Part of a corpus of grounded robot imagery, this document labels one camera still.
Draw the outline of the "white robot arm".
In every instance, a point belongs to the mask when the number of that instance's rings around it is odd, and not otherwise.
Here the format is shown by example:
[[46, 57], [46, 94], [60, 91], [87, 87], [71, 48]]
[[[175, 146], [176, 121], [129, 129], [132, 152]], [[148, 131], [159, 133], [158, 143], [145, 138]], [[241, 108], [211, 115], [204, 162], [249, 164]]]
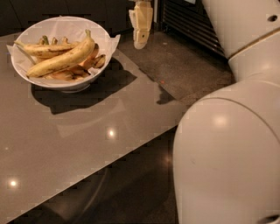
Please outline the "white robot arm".
[[280, 224], [280, 0], [201, 0], [235, 83], [178, 124], [178, 224]]

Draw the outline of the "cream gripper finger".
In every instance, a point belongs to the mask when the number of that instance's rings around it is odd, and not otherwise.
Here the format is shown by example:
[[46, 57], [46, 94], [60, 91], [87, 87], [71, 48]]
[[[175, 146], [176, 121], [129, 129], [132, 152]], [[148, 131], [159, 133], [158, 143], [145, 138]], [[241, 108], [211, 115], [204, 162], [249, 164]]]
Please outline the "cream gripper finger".
[[137, 50], [143, 49], [150, 36], [153, 9], [150, 0], [130, 0], [135, 3], [134, 9], [129, 10], [129, 18], [134, 29], [133, 41]]

